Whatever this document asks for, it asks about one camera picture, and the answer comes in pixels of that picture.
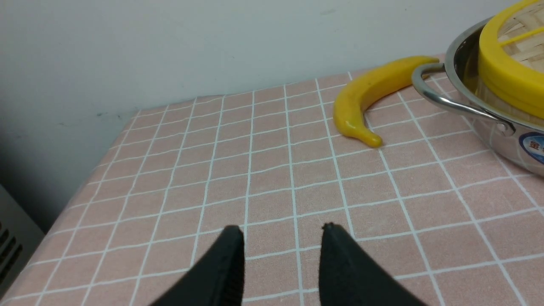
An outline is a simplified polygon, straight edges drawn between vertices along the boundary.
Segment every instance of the bamboo steamer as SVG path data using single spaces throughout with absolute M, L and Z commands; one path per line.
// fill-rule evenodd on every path
M 476 95 L 544 126 L 544 0 L 524 0 L 493 17 L 480 35 Z

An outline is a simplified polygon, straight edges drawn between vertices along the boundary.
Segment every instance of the yellow toy banana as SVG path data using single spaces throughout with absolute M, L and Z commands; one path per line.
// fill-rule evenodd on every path
M 333 118 L 340 134 L 357 138 L 372 148 L 381 146 L 381 137 L 365 127 L 362 113 L 382 97 L 411 85 L 415 68 L 438 62 L 434 57 L 406 57 L 372 69 L 349 82 L 336 97 L 334 105 Z

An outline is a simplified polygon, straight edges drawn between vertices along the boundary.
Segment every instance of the vent slot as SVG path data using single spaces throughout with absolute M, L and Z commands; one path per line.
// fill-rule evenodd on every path
M 8 246 L 6 246 L 5 250 L 2 251 L 2 253 L 0 254 L 0 267 L 4 265 L 6 258 L 8 258 L 8 254 L 11 252 L 11 250 L 15 247 L 16 244 L 17 244 L 17 239 L 15 239 L 15 237 L 12 237 L 8 243 Z
M 4 247 L 4 242 L 6 242 L 6 240 L 8 239 L 9 237 L 9 230 L 6 229 L 2 235 L 0 235 L 0 249 L 2 249 Z
M 19 246 L 15 249 L 15 252 L 11 255 L 9 258 L 7 264 L 4 266 L 4 268 L 0 271 L 0 284 L 4 282 L 5 277 L 8 275 L 9 271 L 19 258 L 21 256 L 21 253 L 23 252 L 23 246 L 19 244 Z

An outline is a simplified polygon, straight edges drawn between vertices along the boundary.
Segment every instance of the radiator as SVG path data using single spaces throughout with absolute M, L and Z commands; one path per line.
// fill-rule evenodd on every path
M 38 226 L 0 185 L 0 298 L 43 238 Z

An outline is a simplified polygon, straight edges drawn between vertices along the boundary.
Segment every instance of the stainless steel pot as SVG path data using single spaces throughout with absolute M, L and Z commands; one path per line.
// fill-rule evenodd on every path
M 467 117 L 476 134 L 493 150 L 537 175 L 544 176 L 544 126 L 486 103 L 474 94 L 478 80 L 478 42 L 489 19 L 464 31 L 449 46 L 444 63 L 418 67 L 412 75 L 417 92 L 434 105 Z M 441 96 L 423 76 L 446 72 L 461 101 Z

